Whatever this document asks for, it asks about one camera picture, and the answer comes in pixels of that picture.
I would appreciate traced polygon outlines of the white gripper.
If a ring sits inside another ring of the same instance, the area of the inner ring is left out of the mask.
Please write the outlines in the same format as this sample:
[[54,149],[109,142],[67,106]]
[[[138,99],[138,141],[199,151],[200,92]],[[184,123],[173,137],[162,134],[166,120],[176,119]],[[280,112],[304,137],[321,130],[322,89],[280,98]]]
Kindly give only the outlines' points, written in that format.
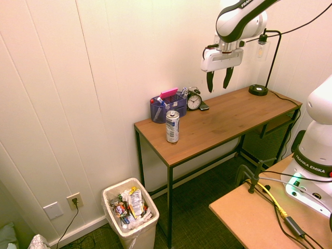
[[223,88],[226,89],[230,83],[234,66],[241,64],[243,59],[243,49],[237,48],[231,53],[223,53],[217,48],[205,48],[201,60],[201,69],[206,74],[206,82],[209,93],[213,91],[214,71],[226,69]]

